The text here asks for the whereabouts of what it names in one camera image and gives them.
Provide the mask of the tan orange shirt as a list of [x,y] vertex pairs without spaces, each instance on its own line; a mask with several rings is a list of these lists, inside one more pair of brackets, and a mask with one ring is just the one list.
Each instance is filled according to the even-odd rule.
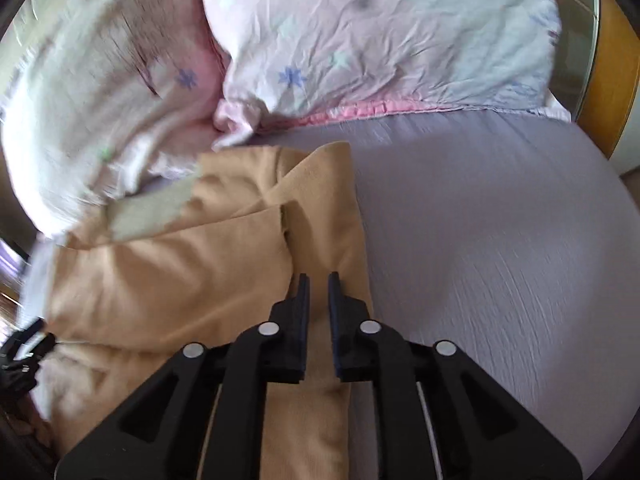
[[264,322],[306,274],[306,374],[268,390],[260,474],[346,478],[350,390],[333,369],[331,273],[349,296],[369,299],[345,142],[207,154],[186,201],[142,233],[97,211],[55,249],[44,300],[58,338],[42,382],[56,447],[70,452],[185,344],[217,347]]

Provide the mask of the lavender bed sheet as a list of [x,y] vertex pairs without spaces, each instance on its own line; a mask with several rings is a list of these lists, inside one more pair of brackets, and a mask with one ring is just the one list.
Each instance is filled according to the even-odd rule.
[[[336,142],[352,151],[363,301],[407,338],[454,341],[597,472],[639,406],[639,213],[608,161],[569,122],[494,112],[303,128],[253,146]],[[152,228],[186,201],[200,160],[193,177],[86,220],[104,211],[118,228]],[[27,297],[43,316],[70,233],[34,255]],[[347,415],[348,473],[370,477],[368,404],[349,395]]]

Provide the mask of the left floral white pillow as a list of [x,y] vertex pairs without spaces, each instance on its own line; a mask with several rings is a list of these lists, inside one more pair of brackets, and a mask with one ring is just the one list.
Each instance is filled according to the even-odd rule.
[[43,19],[1,107],[13,192],[47,236],[179,179],[217,139],[224,62],[202,0],[30,0]]

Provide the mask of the right floral pink pillow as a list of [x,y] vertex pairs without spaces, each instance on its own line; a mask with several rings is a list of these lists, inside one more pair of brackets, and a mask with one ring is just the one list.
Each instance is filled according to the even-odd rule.
[[555,0],[203,0],[224,51],[215,148],[441,110],[550,115]]

